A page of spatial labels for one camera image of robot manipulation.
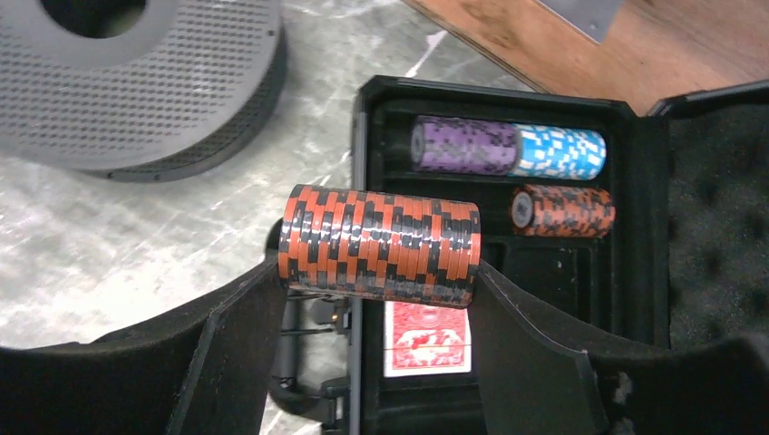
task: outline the foam lining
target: foam lining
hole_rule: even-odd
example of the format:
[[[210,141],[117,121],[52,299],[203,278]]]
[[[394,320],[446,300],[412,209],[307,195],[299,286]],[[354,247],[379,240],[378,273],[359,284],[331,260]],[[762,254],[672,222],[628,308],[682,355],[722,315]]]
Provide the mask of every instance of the foam lining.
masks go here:
[[[769,334],[769,106],[670,126],[670,339]]]

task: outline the open case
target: open case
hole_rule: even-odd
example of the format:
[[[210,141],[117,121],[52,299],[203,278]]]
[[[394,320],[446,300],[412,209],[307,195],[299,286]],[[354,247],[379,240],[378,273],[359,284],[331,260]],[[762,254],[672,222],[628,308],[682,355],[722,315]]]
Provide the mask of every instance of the open case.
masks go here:
[[[474,202],[482,215],[482,257],[513,283],[613,334],[661,347],[670,347],[671,334],[677,334],[678,347],[687,347],[769,325],[762,287],[735,285],[739,276],[747,283],[766,273],[761,258],[769,246],[763,230],[769,221],[761,201],[765,204],[769,195],[769,176],[762,175],[769,173],[767,108],[769,82],[673,97],[638,117],[622,101],[376,76],[355,101],[352,188]],[[590,181],[413,172],[409,143],[417,115],[598,131],[607,144],[607,160]],[[702,179],[704,172],[712,177]],[[611,233],[601,239],[513,235],[511,193],[527,183],[609,191],[617,210]],[[751,189],[748,199],[733,207],[714,205],[714,191],[723,183]],[[719,213],[739,216],[719,226]],[[733,231],[716,231],[720,236],[705,242],[733,249],[674,243],[688,237],[682,228],[696,232],[702,225],[704,230],[731,226]],[[752,256],[737,254],[749,244]],[[753,270],[730,273],[740,261],[753,262]],[[711,295],[739,299],[733,304],[739,305],[736,313],[719,319],[685,307],[671,323],[671,310],[675,314],[680,301],[691,296],[689,288],[727,275],[732,290],[716,289]],[[349,393],[340,419],[325,424],[324,434],[486,433],[474,370],[384,377],[384,306],[360,300],[350,304]]]

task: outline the deck of playing cards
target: deck of playing cards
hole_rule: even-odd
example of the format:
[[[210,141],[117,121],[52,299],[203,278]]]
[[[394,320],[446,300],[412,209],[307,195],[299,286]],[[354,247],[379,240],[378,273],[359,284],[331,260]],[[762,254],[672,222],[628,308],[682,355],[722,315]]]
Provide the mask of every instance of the deck of playing cards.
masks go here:
[[[471,369],[467,310],[384,303],[384,377]]]

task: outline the roll of poker chips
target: roll of poker chips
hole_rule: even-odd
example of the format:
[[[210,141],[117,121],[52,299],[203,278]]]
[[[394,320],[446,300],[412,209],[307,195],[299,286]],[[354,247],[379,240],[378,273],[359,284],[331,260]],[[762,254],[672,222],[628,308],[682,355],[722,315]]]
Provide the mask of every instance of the roll of poker chips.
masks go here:
[[[535,237],[604,237],[615,209],[606,190],[528,185],[513,194],[514,231]]]
[[[474,204],[297,185],[283,216],[288,288],[463,308],[481,261]]]
[[[521,156],[508,122],[418,116],[411,135],[414,170],[507,175]]]
[[[521,160],[510,175],[541,179],[594,179],[606,162],[606,142],[596,131],[512,124]]]

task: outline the blue and white poker chip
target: blue and white poker chip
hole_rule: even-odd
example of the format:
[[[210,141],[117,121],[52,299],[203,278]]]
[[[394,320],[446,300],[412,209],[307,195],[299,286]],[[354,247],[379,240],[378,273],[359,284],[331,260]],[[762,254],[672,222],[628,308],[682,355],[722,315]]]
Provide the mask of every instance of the blue and white poker chip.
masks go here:
[[[592,130],[513,124],[522,155],[509,175],[541,179],[594,179],[606,163],[606,142]]]

